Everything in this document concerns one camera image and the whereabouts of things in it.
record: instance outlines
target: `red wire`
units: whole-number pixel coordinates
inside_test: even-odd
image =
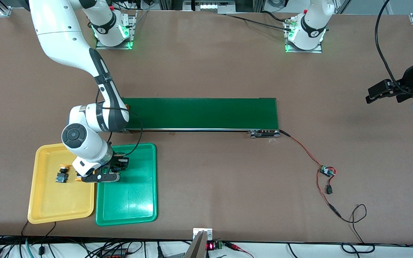
[[[312,155],[312,153],[311,153],[300,141],[298,141],[298,140],[295,139],[294,137],[291,137],[291,139],[293,139],[295,142],[297,142],[297,143],[305,150],[305,152],[308,154],[308,156],[309,156],[314,162],[316,162],[316,163],[320,166],[320,167],[318,168],[318,170],[317,170],[317,188],[318,188],[318,191],[319,191],[321,197],[324,199],[324,201],[326,201],[326,204],[329,205],[329,201],[328,201],[328,199],[326,199],[326,196],[324,195],[323,190],[321,190],[321,187],[320,187],[320,184],[319,184],[319,180],[318,180],[318,175],[319,175],[319,173],[320,173],[319,170],[320,170],[321,167],[322,167],[321,163]],[[326,168],[332,170],[332,172],[334,173],[334,175],[331,176],[331,178],[329,178],[329,180],[328,180],[328,185],[330,185],[330,184],[331,184],[331,180],[334,178],[334,176],[337,175],[337,170],[336,170],[335,168],[333,168],[333,167],[326,167]]]
[[[248,253],[247,251],[243,250],[243,249],[242,249],[241,247],[239,247],[238,245],[233,244],[233,245],[232,245],[232,249],[233,249],[233,250],[236,250],[236,251],[239,251],[239,252],[247,253],[247,254],[249,254],[251,257],[254,258],[254,256],[253,256],[251,253]]]
[[[243,250],[243,249],[241,249],[241,248],[240,248],[240,250],[238,250],[238,251],[243,252],[243,253],[247,253],[247,254],[249,254],[251,257],[254,258],[254,256],[253,256],[251,253],[248,253],[247,251],[245,251],[245,250]]]
[[[293,140],[294,140],[295,142],[297,142],[302,148],[304,148],[304,150],[305,150],[305,152],[308,154],[308,156],[321,167],[321,163],[318,162],[318,160],[308,151],[307,148],[305,148],[305,146],[304,146],[300,141],[298,141],[298,140],[295,139],[294,137],[291,137],[291,139],[293,139]]]

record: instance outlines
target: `electronic component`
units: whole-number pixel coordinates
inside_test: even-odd
[[[206,243],[206,250],[207,251],[213,251],[213,250],[218,250],[218,249],[222,249],[223,248],[223,242],[221,241],[208,241],[208,243]]]
[[[55,179],[55,181],[57,183],[66,183],[66,181],[68,180],[68,172],[69,170],[69,165],[60,165],[60,171],[59,173],[57,173],[57,177]]]
[[[322,173],[323,175],[327,176],[327,177],[331,177],[334,176],[334,170],[330,169],[329,167],[326,166],[321,166],[320,168],[320,173]]]
[[[332,194],[332,186],[331,185],[326,186],[326,194]]]
[[[41,245],[38,249],[38,255],[43,255],[45,253],[46,253],[46,248]]]

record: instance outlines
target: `green conveyor belt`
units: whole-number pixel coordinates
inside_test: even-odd
[[[246,131],[278,129],[277,100],[274,98],[123,98],[138,114],[144,130]],[[139,130],[138,119],[130,116],[126,129]]]

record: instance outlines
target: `cable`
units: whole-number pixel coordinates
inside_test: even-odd
[[[98,89],[98,91],[96,92],[96,96],[95,96],[95,104],[98,103],[98,96],[100,95],[100,89]]]
[[[283,27],[279,27],[279,26],[270,25],[270,24],[267,24],[267,23],[260,23],[258,21],[253,21],[253,20],[249,20],[249,19],[246,19],[246,18],[234,16],[234,15],[225,15],[225,16],[237,18],[237,19],[240,19],[240,20],[244,20],[244,21],[248,21],[248,22],[251,22],[251,23],[259,24],[259,25],[262,25],[262,26],[268,26],[268,27],[271,27],[271,28],[277,28],[277,29],[282,29],[282,30],[285,30],[285,31],[291,31],[290,28],[283,28]]]
[[[317,188],[318,188],[318,192],[320,193],[321,197],[322,197],[323,200],[326,202],[326,204],[329,206],[329,208],[331,209],[331,211],[333,211],[333,212],[337,215],[337,217],[339,217],[339,218],[340,218],[341,220],[343,220],[344,222],[347,222],[347,223],[351,223],[351,224],[352,224],[353,231],[354,231],[354,233],[356,234],[356,237],[357,237],[362,243],[364,243],[364,241],[362,240],[361,236],[359,235],[359,233],[357,232],[357,230],[356,230],[356,228],[355,228],[355,224],[358,223],[358,222],[360,222],[361,220],[363,220],[363,219],[367,216],[367,208],[366,208],[366,206],[365,206],[364,204],[359,204],[359,205],[357,205],[357,207],[355,207],[355,208],[353,209],[353,211],[351,212],[352,220],[350,221],[350,220],[344,219],[344,218],[342,217],[342,215],[341,215],[341,214],[337,211],[337,209],[334,207],[334,205],[332,205],[332,204],[328,201],[328,199],[327,199],[326,196],[324,195],[324,193],[323,193],[323,191],[321,190],[321,187],[320,187],[320,185],[319,185],[318,176],[319,176],[319,174],[321,173],[321,168],[323,167],[323,165],[321,165],[321,163],[313,156],[313,154],[312,154],[300,141],[298,141],[297,139],[295,139],[294,137],[292,137],[290,134],[288,134],[287,132],[285,132],[285,131],[283,131],[283,130],[279,130],[279,132],[282,133],[282,134],[284,134],[284,135],[287,136],[287,137],[290,137],[290,138],[293,139],[295,142],[297,142],[297,143],[305,150],[305,152],[308,154],[308,156],[319,166],[319,168],[318,168],[318,170],[317,170],[317,173],[316,173],[316,185],[317,185]],[[332,170],[333,173],[334,173],[334,175],[332,175],[331,178],[328,180],[328,187],[331,187],[331,180],[334,178],[334,176],[337,175],[337,171],[336,171],[336,169],[333,168],[333,167],[326,167],[326,168],[329,169],[329,170]],[[355,212],[356,212],[356,210],[359,209],[360,207],[364,207],[364,216],[362,216],[360,219],[355,220]]]
[[[27,228],[27,225],[28,225],[28,220],[25,222],[25,224],[23,225],[22,231],[20,232],[20,235],[22,237],[24,237],[23,232],[25,232],[25,229]]]
[[[44,252],[45,252],[45,249],[44,249],[44,247],[43,247],[43,245],[42,245],[42,241],[55,229],[55,227],[57,226],[57,222],[56,221],[54,221],[54,226],[51,228],[51,230],[49,230],[49,232],[47,232],[47,234],[41,239],[41,246],[39,247],[39,249],[38,249],[38,253],[39,253],[39,255],[41,256],[41,258],[42,258],[42,255],[44,254]]]
[[[157,241],[157,258],[165,258],[165,255],[162,252],[162,248],[160,247],[159,241]]]
[[[131,110],[128,110],[128,109],[126,109],[126,108],[121,108],[121,107],[104,107],[103,109],[117,109],[117,110],[125,110],[125,111],[127,111],[127,112],[129,112],[129,113],[132,113],[134,116],[136,116],[137,118],[138,118],[138,120],[139,120],[139,124],[141,125],[141,130],[140,130],[140,132],[139,132],[139,138],[138,138],[138,141],[136,142],[136,144],[135,144],[135,147],[133,148],[133,150],[131,150],[129,153],[125,153],[125,155],[124,156],[128,156],[128,155],[130,155],[130,154],[132,154],[135,150],[136,150],[136,148],[138,147],[138,145],[139,145],[139,142],[141,141],[141,137],[143,136],[143,121],[141,120],[141,118],[139,117],[139,115],[137,115],[135,112],[133,112],[133,111],[131,111]]]
[[[131,242],[129,245],[128,245],[128,247],[127,247],[127,254],[133,254],[133,253],[136,253],[136,252],[138,252],[142,247],[143,247],[143,242],[140,242],[140,246],[139,246],[139,248],[136,250],[136,251],[134,251],[134,252],[129,252],[128,251],[128,249],[130,248],[130,245],[132,244],[133,242]]]
[[[108,140],[107,140],[106,142],[108,142],[108,143],[109,143],[109,141],[111,140],[112,135],[113,135],[113,132],[110,132],[110,133],[109,133]]]
[[[291,254],[294,256],[294,258],[298,258],[297,255],[294,253],[294,251],[291,248],[290,243],[288,243],[288,247],[290,248]]]
[[[138,21],[136,21],[136,23],[135,23],[135,27],[136,27],[136,25],[146,16],[146,14],[148,13],[148,11],[149,11],[149,9],[151,9],[152,7],[154,7],[154,6],[150,6],[150,5],[148,5],[148,8],[146,9],[146,12],[141,16],[141,18],[140,19],[138,19]]]
[[[234,251],[246,253],[246,254],[250,255],[252,258],[254,258],[254,256],[251,253],[248,253],[247,251],[243,250],[238,245],[232,244],[231,242],[227,242],[227,241],[223,241],[223,244],[224,244],[224,246],[226,246],[228,248],[231,248]]]
[[[383,61],[383,64],[385,65],[385,68],[388,72],[388,74],[390,75],[391,80],[393,81],[393,84],[395,84],[395,86],[402,91],[403,93],[409,94],[413,96],[413,93],[410,93],[409,91],[404,90],[403,88],[401,88],[401,86],[399,85],[399,83],[396,81],[395,77],[393,76],[393,73],[391,72],[390,67],[388,66],[388,62],[385,60],[385,57],[383,56],[382,50],[380,49],[379,46],[379,36],[378,36],[378,30],[379,30],[379,22],[380,22],[380,18],[382,17],[382,13],[385,10],[386,5],[388,4],[388,2],[390,2],[390,0],[386,0],[383,3],[382,8],[380,9],[379,15],[377,16],[377,21],[375,22],[375,29],[374,29],[374,36],[375,36],[375,46],[377,47],[377,51],[379,52],[379,56]]]
[[[47,245],[49,246],[49,250],[51,250],[51,255],[52,255],[52,257],[53,257],[53,258],[57,258],[57,257],[55,257],[54,251],[52,251],[51,244],[50,244],[50,243],[47,243]]]
[[[27,248],[27,251],[30,257],[34,258],[33,253],[31,253],[30,246],[28,245],[28,238],[25,238],[25,247]]]
[[[268,10],[263,10],[263,11],[261,11],[261,13],[267,13],[268,15],[270,15],[273,19],[275,19],[275,20],[277,20],[277,21],[280,21],[280,22],[282,22],[282,23],[284,23],[285,22],[285,20],[289,20],[290,18],[286,18],[286,19],[280,19],[280,18],[278,18],[277,16],[275,16],[273,13],[271,13],[270,11],[268,11]]]
[[[347,250],[345,249],[345,245],[348,245],[349,247],[351,247],[351,248],[353,249],[353,251],[347,251]],[[359,256],[360,253],[365,254],[365,253],[372,253],[373,251],[375,251],[375,245],[369,245],[369,246],[372,247],[372,249],[369,250],[369,251],[358,251],[358,250],[356,250],[356,248],[355,248],[352,244],[350,244],[350,243],[341,243],[342,251],[344,251],[344,252],[346,252],[346,253],[349,253],[349,254],[356,254],[357,258],[361,258],[361,257]]]

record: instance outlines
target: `green tray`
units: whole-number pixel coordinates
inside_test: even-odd
[[[129,152],[134,144],[113,146],[115,152]],[[98,183],[95,222],[114,226],[152,222],[157,218],[156,146],[141,143],[128,156],[128,168],[118,182]]]

